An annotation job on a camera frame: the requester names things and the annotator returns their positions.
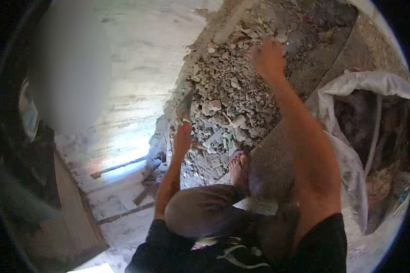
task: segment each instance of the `broken concrete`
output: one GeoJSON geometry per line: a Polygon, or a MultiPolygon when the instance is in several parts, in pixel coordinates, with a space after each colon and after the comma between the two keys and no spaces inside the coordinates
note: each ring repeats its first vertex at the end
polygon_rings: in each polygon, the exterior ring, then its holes
{"type": "Polygon", "coordinates": [[[228,171],[226,165],[200,165],[202,161],[195,160],[197,154],[207,158],[214,153],[230,154],[235,147],[251,150],[279,122],[279,110],[270,96],[269,87],[252,69],[250,50],[253,46],[261,46],[267,37],[275,37],[284,43],[285,74],[294,77],[291,82],[302,78],[308,86],[301,86],[302,90],[313,89],[331,66],[344,46],[357,14],[347,5],[323,0],[316,3],[324,13],[308,1],[299,4],[304,9],[286,1],[253,3],[252,8],[243,13],[237,8],[238,19],[229,19],[234,20],[234,25],[225,39],[218,32],[206,43],[206,48],[193,45],[198,50],[191,54],[192,63],[187,65],[184,78],[186,83],[198,83],[191,112],[192,136],[194,141],[203,142],[223,128],[225,137],[214,139],[209,146],[204,145],[208,148],[206,151],[195,150],[196,146],[192,148],[188,155],[192,164],[182,166],[185,173],[182,184],[190,181],[189,177],[198,178],[195,173],[204,173],[204,183],[212,184],[220,178],[220,173],[228,171]],[[330,44],[317,36],[318,32],[325,31],[334,33],[335,38],[330,44]],[[307,70],[312,72],[309,78],[304,78],[307,70]]]}

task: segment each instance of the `blurred object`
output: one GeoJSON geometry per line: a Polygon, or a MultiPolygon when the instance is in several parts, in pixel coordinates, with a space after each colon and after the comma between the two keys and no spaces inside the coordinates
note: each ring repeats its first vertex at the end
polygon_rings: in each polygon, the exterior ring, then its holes
{"type": "Polygon", "coordinates": [[[111,83],[109,39],[82,0],[57,1],[31,40],[29,83],[42,119],[57,133],[87,130],[102,112],[111,83]]]}
{"type": "Polygon", "coordinates": [[[18,100],[18,110],[20,110],[21,121],[23,123],[24,132],[32,142],[37,136],[38,124],[40,123],[40,116],[37,108],[33,104],[31,95],[29,94],[29,82],[24,79],[20,89],[20,98],[18,100]]]}

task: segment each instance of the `rubble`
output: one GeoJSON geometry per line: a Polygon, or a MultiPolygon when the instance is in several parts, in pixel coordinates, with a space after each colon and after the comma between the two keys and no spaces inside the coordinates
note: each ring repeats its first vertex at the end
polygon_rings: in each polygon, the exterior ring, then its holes
{"type": "MultiPolygon", "coordinates": [[[[314,2],[323,9],[329,7],[325,0],[314,2]]],[[[336,18],[340,16],[328,14],[315,8],[307,14],[291,2],[258,3],[245,12],[226,41],[208,43],[205,50],[195,51],[197,58],[184,78],[186,83],[195,84],[191,107],[195,144],[182,167],[186,178],[196,181],[194,174],[198,173],[200,184],[213,183],[228,172],[225,159],[233,151],[250,151],[280,121],[268,85],[252,68],[250,48],[261,46],[266,37],[281,42],[286,59],[284,73],[289,77],[318,44],[333,42],[339,28],[353,23],[343,21],[339,27],[336,18]],[[285,20],[276,20],[277,12],[285,20]]]]}

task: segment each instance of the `concrete wall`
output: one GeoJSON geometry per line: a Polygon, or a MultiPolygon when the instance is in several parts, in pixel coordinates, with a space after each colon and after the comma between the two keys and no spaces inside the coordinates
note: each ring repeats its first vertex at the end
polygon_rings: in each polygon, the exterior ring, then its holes
{"type": "Polygon", "coordinates": [[[89,0],[112,53],[112,85],[103,114],[86,132],[56,135],[61,157],[84,192],[124,178],[90,174],[147,155],[183,58],[206,25],[197,10],[217,11],[223,0],[89,0]]]}

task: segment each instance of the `bare foot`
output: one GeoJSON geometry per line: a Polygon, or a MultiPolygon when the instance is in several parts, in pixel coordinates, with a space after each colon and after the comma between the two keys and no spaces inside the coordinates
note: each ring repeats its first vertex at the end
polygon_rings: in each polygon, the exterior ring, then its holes
{"type": "Polygon", "coordinates": [[[240,154],[230,162],[229,166],[231,185],[241,189],[246,197],[249,196],[249,158],[245,154],[240,154]]]}

